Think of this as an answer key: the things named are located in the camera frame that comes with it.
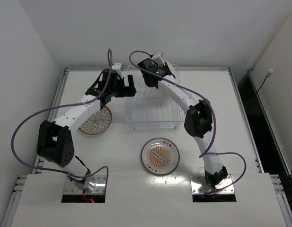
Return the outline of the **floral plate brown rim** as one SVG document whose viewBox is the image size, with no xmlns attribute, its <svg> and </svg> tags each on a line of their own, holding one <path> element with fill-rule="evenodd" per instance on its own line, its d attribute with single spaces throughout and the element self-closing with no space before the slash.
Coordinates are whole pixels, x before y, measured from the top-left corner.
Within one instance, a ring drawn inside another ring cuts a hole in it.
<svg viewBox="0 0 292 227">
<path fill-rule="evenodd" d="M 108 129 L 112 122 L 112 112 L 105 106 L 100 111 L 91 115 L 80 127 L 79 130 L 87 135 L 98 135 Z"/>
<path fill-rule="evenodd" d="M 172 85 L 176 85 L 177 84 L 177 79 L 176 79 L 175 68 L 172 66 L 172 64 L 169 61 L 166 61 L 165 65 L 166 65 L 166 67 L 168 69 L 168 76 L 167 76 L 166 80 L 168 80 L 169 83 L 171 83 Z"/>
</svg>

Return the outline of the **orange sunburst glass plate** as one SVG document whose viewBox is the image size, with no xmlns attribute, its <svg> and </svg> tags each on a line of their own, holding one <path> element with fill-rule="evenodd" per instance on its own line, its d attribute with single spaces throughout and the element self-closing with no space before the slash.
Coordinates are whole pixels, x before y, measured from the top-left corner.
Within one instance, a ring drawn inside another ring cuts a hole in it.
<svg viewBox="0 0 292 227">
<path fill-rule="evenodd" d="M 166 176 L 177 169 L 180 153 L 174 142 L 158 137 L 143 145 L 140 158 L 147 172 L 155 176 Z"/>
</svg>

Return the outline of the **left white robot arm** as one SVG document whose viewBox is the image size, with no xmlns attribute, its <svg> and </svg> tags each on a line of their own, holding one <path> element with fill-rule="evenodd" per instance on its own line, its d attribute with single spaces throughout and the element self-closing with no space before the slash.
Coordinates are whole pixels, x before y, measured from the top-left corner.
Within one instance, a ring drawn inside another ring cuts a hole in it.
<svg viewBox="0 0 292 227">
<path fill-rule="evenodd" d="M 104 69 L 87 89 L 78 105 L 53 121 L 44 121 L 39 128 L 36 152 L 56 164 L 70 178 L 82 181 L 90 170 L 75 155 L 72 137 L 94 113 L 103 109 L 112 97 L 133 97 L 136 94 L 133 76 L 127 75 L 128 85 L 116 70 Z"/>
</svg>

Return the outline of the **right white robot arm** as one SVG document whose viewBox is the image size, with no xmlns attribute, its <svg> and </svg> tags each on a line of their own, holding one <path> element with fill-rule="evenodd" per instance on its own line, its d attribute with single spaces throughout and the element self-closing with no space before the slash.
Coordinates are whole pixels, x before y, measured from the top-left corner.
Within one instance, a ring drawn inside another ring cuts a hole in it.
<svg viewBox="0 0 292 227">
<path fill-rule="evenodd" d="M 215 186 L 227 177 L 228 172 L 213 144 L 216 130 L 212 124 L 216 119 L 210 103 L 178 84 L 174 68 L 169 63 L 159 66 L 147 58 L 139 62 L 137 66 L 148 87 L 155 87 L 168 95 L 185 112 L 184 128 L 194 138 L 200 149 L 201 158 L 204 160 L 206 183 L 215 189 Z"/>
</svg>

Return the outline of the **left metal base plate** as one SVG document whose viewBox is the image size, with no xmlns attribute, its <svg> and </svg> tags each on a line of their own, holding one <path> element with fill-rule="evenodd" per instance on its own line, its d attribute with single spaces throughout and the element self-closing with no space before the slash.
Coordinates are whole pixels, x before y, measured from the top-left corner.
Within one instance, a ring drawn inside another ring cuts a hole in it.
<svg viewBox="0 0 292 227">
<path fill-rule="evenodd" d="M 106 180 L 106 175 L 94 175 L 83 182 L 67 177 L 63 188 L 63 194 L 79 195 L 85 192 L 86 195 L 104 195 Z"/>
</svg>

